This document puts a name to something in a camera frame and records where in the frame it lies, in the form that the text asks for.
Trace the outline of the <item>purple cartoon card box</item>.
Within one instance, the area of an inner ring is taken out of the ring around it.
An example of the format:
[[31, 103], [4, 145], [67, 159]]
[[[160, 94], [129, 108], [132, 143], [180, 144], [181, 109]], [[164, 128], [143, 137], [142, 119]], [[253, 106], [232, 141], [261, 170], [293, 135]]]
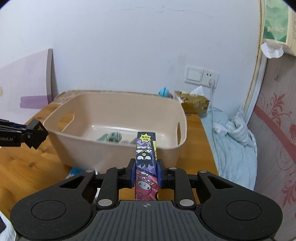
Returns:
[[138, 132], [135, 164], [135, 200], [157, 200], [157, 148], [154, 132]]

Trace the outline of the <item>blue cartoon tissue pack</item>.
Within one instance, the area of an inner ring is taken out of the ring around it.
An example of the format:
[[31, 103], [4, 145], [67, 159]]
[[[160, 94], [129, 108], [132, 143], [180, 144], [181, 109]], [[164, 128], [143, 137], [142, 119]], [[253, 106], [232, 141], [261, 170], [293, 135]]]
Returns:
[[79, 168], [72, 168], [69, 174], [66, 176], [66, 179], [71, 178], [75, 175], [79, 175], [80, 173], [83, 173], [83, 172], [85, 172], [85, 170], [79, 169]]

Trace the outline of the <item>pink purple board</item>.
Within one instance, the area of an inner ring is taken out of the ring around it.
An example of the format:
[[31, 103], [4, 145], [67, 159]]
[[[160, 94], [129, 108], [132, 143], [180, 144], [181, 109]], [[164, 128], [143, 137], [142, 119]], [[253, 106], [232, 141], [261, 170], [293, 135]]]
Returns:
[[1, 119], [26, 123], [52, 102], [52, 56], [46, 49], [1, 68]]

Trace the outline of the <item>brown floral table mat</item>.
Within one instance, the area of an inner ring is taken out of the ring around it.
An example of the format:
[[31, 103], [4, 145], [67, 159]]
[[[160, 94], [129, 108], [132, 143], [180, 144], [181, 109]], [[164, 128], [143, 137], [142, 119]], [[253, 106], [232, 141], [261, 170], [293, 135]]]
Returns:
[[143, 95], [154, 95], [158, 96], [158, 94], [150, 94], [150, 93], [140, 93], [140, 92], [130, 92], [130, 91], [112, 91], [112, 90], [68, 90], [66, 92], [62, 92], [58, 96], [56, 96], [53, 100], [53, 104], [62, 105], [65, 102], [71, 100], [72, 98], [84, 94], [84, 93], [131, 93], [131, 94], [143, 94]]

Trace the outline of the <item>beige plastic storage basket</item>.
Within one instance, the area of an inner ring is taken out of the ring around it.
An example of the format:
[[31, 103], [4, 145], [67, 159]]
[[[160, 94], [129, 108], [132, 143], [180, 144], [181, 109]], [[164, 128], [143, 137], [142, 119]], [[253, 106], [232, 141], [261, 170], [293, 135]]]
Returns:
[[[136, 156], [138, 132], [156, 134], [157, 157], [171, 167], [187, 138], [181, 104], [170, 98], [131, 93], [84, 93], [60, 105], [44, 121], [61, 161], [71, 167], [104, 173], [126, 166]], [[119, 143], [97, 141], [119, 132]]]

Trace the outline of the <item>light blue bed blanket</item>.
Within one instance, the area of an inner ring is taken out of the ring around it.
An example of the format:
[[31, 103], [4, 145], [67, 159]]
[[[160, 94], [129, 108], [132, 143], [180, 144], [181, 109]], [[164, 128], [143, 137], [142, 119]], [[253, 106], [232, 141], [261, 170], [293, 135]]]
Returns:
[[[244, 106], [233, 118], [220, 109], [208, 109], [201, 121], [214, 157], [218, 175], [253, 190], [257, 176], [257, 145], [244, 121]], [[213, 131], [214, 123], [223, 125], [228, 133], [220, 136]]]

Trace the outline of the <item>green crumpled cloth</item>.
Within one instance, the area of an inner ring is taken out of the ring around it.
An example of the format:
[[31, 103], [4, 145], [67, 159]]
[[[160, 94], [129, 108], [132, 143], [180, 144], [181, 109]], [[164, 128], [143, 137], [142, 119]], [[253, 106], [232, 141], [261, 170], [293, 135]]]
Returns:
[[119, 132], [105, 133], [97, 139], [102, 142], [119, 143], [122, 139], [122, 135]]

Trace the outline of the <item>white power adapter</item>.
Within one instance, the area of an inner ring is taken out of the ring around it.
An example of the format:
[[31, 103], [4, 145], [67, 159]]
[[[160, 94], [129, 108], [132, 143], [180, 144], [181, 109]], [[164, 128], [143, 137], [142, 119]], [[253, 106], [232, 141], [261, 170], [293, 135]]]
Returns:
[[228, 130], [219, 123], [214, 123], [213, 131], [220, 136], [225, 136], [228, 133]]

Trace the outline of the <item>floral patterned headboard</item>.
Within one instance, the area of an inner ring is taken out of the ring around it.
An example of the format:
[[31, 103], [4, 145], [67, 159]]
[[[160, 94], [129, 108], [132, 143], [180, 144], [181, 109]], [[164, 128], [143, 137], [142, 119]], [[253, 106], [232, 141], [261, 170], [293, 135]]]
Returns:
[[282, 209], [285, 228], [295, 225], [295, 57], [270, 59], [248, 124], [258, 149], [254, 190]]

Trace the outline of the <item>gold tissue box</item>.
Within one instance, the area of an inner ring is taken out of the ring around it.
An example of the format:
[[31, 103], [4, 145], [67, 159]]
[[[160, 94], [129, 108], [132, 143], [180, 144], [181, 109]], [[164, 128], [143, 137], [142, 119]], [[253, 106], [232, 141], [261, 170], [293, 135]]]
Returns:
[[181, 103], [185, 114], [205, 114], [210, 100], [204, 96], [203, 87], [199, 86], [191, 92], [175, 91], [174, 99]]

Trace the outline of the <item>blue cartoon figurine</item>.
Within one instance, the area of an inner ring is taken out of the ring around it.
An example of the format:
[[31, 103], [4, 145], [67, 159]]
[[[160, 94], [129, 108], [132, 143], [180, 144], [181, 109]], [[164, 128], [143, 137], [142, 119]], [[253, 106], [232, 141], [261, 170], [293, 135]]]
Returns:
[[163, 87], [159, 92], [158, 95], [160, 97], [166, 97], [166, 98], [170, 98], [171, 94], [169, 92], [169, 90], [166, 87]]

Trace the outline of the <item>green tissue pack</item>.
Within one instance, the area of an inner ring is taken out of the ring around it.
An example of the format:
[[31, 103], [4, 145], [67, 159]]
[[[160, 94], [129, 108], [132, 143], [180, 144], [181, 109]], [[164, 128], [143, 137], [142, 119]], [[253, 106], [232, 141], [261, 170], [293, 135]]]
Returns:
[[295, 11], [285, 1], [264, 2], [261, 50], [268, 59], [295, 56]]

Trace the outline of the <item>white wall socket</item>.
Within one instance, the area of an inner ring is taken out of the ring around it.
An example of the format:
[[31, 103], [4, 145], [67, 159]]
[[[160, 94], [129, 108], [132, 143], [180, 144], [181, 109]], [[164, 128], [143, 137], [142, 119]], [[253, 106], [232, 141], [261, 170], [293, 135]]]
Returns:
[[204, 70], [201, 85], [210, 88], [216, 88], [219, 74], [212, 70]]

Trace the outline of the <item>white wall light switch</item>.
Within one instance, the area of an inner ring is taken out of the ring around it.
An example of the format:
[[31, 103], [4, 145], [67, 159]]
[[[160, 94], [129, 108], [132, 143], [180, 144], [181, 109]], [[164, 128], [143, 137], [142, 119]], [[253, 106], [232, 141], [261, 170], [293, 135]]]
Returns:
[[187, 65], [185, 73], [185, 83], [201, 85], [203, 72], [203, 68]]

